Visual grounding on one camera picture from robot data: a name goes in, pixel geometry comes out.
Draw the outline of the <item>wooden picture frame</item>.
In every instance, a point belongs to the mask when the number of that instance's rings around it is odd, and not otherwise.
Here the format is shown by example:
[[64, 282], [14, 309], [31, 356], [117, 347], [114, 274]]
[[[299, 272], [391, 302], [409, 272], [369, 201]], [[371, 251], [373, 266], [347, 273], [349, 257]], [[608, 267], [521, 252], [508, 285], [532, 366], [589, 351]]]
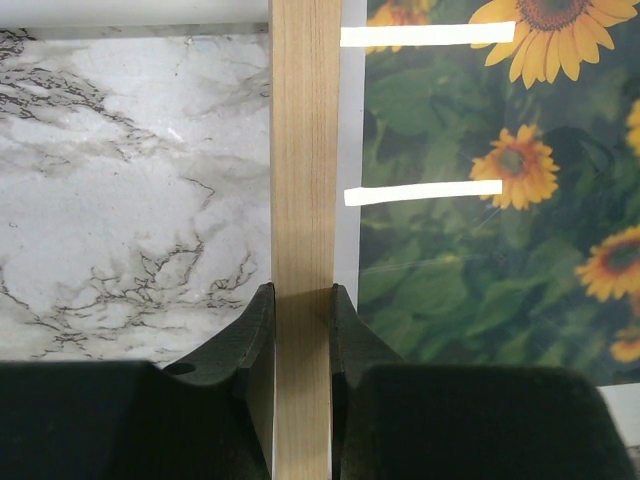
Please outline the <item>wooden picture frame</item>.
[[273, 1], [271, 273], [277, 479], [326, 479], [341, 4]]

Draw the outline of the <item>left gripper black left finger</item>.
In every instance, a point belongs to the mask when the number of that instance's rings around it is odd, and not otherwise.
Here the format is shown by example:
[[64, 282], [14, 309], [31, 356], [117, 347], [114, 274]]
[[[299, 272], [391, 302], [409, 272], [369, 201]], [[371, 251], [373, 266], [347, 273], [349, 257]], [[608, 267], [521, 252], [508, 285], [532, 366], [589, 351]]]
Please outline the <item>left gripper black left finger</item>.
[[5, 361], [5, 479], [267, 479], [274, 288], [166, 367]]

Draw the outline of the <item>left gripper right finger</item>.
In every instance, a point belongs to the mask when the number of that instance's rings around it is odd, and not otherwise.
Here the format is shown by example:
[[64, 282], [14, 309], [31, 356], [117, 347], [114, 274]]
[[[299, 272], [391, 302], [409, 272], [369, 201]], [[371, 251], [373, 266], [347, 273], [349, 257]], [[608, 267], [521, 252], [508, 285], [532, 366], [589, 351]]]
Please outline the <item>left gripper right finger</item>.
[[402, 359], [331, 293], [336, 479], [624, 479], [628, 455], [598, 390], [545, 367]]

